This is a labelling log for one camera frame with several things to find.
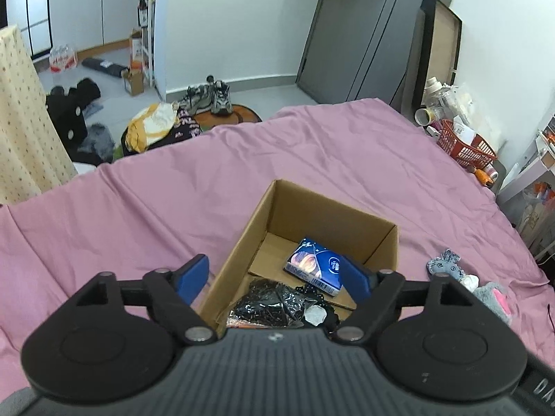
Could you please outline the grey patterned sock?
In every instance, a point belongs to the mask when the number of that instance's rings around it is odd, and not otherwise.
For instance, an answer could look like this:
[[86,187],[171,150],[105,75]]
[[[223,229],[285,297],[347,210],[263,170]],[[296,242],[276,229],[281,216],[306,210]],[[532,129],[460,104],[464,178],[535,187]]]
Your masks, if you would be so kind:
[[431,276],[441,273],[451,276],[458,282],[461,282],[466,273],[459,266],[461,257],[451,249],[446,249],[438,257],[430,259],[426,264],[426,269]]

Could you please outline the grey pink plush toy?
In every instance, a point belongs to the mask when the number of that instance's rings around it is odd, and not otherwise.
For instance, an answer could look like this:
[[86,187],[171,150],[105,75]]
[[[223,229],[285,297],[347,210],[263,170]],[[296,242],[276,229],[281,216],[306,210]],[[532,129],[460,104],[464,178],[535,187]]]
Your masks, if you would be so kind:
[[473,291],[473,295],[495,315],[497,315],[504,323],[508,326],[511,325],[512,312],[500,284],[489,282],[483,286],[478,286]]

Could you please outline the blue packaged box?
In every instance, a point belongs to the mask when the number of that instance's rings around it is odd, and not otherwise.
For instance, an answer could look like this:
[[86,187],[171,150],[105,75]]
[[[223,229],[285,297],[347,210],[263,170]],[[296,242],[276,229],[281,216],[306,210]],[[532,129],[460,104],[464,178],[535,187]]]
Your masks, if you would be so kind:
[[304,237],[287,259],[284,269],[301,281],[335,297],[342,288],[341,256]]

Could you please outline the open cardboard box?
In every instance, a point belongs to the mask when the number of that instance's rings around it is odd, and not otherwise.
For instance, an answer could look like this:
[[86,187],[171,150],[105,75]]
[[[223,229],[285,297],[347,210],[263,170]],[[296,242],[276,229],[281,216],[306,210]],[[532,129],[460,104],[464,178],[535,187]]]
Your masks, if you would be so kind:
[[210,285],[200,316],[221,333],[230,309],[253,280],[302,286],[304,282],[286,270],[289,259],[297,259],[305,272],[327,275],[338,269],[341,255],[366,270],[397,269],[397,225],[275,180]]

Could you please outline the white rolled sock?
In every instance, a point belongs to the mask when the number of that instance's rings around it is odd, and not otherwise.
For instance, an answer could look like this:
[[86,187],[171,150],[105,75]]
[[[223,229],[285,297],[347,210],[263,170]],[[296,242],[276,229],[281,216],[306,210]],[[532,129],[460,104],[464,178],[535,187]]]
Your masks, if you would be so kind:
[[459,283],[464,286],[464,288],[468,289],[470,293],[474,293],[475,290],[480,286],[479,277],[472,274],[464,275],[459,280]]

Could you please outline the purple bed sheet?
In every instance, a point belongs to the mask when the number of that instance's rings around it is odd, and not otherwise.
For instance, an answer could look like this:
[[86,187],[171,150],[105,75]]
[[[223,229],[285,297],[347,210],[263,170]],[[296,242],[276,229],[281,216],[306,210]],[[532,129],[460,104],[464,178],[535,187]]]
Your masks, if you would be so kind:
[[26,337],[90,278],[136,279],[197,253],[218,273],[270,184],[285,179],[396,224],[398,268],[445,250],[501,284],[512,329],[554,361],[554,291],[492,192],[378,99],[295,106],[122,159],[1,210],[1,394],[27,386]]

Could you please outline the orange bottle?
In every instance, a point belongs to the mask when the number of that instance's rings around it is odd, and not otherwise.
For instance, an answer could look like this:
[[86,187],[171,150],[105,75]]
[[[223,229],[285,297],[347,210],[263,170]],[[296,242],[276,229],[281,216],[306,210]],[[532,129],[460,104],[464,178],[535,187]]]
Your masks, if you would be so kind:
[[486,188],[492,188],[498,179],[498,172],[494,167],[486,169],[475,168],[473,174],[478,179],[478,182]]

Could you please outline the yellow white clothes pile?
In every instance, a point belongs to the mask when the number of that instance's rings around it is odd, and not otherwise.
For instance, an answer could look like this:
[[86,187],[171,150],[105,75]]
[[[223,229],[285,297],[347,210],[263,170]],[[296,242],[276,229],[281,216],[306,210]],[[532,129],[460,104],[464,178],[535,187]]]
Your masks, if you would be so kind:
[[200,124],[185,109],[159,102],[139,111],[121,139],[124,157],[180,143],[202,134]]

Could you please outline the red plastic basket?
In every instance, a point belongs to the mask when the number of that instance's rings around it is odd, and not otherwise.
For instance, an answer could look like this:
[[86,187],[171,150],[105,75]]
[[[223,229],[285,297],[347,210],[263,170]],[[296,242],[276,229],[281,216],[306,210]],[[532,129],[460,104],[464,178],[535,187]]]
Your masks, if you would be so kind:
[[440,125],[441,131],[436,144],[462,167],[473,165],[484,169],[498,159],[494,149],[480,134],[476,134],[471,143],[467,144],[457,137],[451,120],[442,119]]

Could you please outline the beige dotted curtain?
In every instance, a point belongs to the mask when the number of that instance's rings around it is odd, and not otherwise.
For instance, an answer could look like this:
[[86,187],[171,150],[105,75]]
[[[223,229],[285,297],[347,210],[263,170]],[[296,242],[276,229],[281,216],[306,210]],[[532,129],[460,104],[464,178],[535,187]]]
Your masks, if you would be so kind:
[[77,175],[46,109],[46,96],[15,25],[0,40],[0,199],[13,205]]

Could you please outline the pair of sneakers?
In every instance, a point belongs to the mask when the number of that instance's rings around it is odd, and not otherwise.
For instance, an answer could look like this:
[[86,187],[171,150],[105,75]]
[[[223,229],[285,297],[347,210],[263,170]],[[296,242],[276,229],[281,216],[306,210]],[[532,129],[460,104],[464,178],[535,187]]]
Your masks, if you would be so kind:
[[178,110],[187,115],[210,111],[213,115],[230,115],[233,105],[230,101],[230,86],[209,75],[206,83],[199,86],[188,86],[185,95],[175,103]]

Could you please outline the clear plastic jar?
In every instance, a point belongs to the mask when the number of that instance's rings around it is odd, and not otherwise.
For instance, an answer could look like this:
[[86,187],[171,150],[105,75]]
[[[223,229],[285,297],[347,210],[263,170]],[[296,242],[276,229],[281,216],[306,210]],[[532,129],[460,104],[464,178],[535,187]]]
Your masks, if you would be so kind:
[[441,83],[436,77],[426,80],[422,102],[436,119],[455,117],[455,99],[452,89]]

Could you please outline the grey door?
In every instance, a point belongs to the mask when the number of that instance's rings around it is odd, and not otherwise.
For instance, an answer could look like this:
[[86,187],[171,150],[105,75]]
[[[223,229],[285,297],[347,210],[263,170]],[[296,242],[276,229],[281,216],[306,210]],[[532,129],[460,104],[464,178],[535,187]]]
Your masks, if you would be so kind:
[[319,103],[378,98],[399,108],[423,1],[319,0],[297,85]]

